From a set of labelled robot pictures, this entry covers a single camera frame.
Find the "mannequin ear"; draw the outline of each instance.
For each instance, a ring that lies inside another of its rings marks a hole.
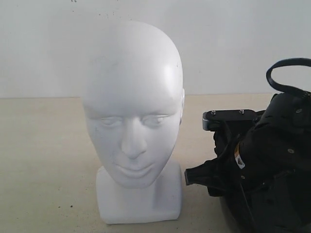
[[[185,89],[183,88],[183,91],[182,91],[182,99],[181,99],[181,112],[180,112],[180,121],[179,121],[179,125],[181,125],[181,121],[182,121],[182,118],[183,118],[184,105],[185,105]]]

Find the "mannequin nose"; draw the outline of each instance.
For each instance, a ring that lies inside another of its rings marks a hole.
[[[141,127],[136,120],[125,122],[123,137],[121,141],[122,152],[130,159],[136,159],[147,149],[146,141],[143,138]]]

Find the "mannequin eye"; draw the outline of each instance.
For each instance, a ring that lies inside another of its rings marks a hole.
[[[102,123],[105,126],[117,126],[120,125],[120,123],[122,122],[122,119],[119,117],[104,117],[102,118]]]
[[[142,121],[144,125],[157,126],[160,125],[166,117],[165,115],[147,116]]]

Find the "mannequin base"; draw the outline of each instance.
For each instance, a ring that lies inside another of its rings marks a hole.
[[[100,217],[107,224],[176,220],[182,206],[181,181],[180,165],[172,159],[144,189],[120,187],[102,166],[96,177]]]

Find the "mannequin face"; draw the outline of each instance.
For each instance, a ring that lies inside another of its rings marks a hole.
[[[127,188],[148,187],[160,175],[184,104],[178,53],[166,59],[156,53],[146,59],[146,53],[123,54],[111,66],[100,60],[83,99],[95,150],[112,179]]]

